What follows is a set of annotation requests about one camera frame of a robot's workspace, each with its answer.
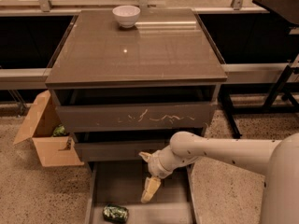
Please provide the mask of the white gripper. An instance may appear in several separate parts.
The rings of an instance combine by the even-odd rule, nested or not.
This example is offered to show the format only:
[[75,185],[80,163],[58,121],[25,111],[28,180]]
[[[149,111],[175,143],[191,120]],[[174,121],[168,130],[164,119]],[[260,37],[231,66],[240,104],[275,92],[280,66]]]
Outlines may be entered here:
[[167,178],[173,171],[187,164],[186,160],[176,155],[170,146],[150,154],[141,151],[139,156],[148,164],[149,173],[141,196],[142,203],[148,203],[161,186],[161,179]]

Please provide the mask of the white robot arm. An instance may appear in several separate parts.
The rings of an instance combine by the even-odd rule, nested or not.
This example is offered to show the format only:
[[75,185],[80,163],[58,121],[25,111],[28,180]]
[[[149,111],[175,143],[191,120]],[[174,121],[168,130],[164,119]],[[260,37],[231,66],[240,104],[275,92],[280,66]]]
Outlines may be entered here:
[[259,224],[299,224],[299,134],[283,140],[213,139],[177,132],[169,145],[139,154],[148,164],[141,202],[149,202],[161,181],[201,157],[264,175]]

